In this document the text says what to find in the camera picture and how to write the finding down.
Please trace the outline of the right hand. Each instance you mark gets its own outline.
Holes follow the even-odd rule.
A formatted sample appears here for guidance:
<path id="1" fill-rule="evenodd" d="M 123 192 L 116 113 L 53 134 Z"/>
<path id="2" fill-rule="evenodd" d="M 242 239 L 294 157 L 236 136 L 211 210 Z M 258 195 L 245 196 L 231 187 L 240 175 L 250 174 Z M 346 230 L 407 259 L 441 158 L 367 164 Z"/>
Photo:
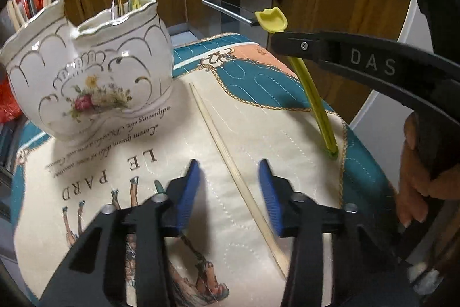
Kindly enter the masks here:
<path id="1" fill-rule="evenodd" d="M 405 141 L 402 147 L 399 192 L 395 197 L 396 212 L 407 228 L 413 220 L 423 223 L 429 212 L 424 198 L 459 199 L 459 166 L 443 172 L 433 181 L 416 153 L 415 113 L 404 124 Z"/>

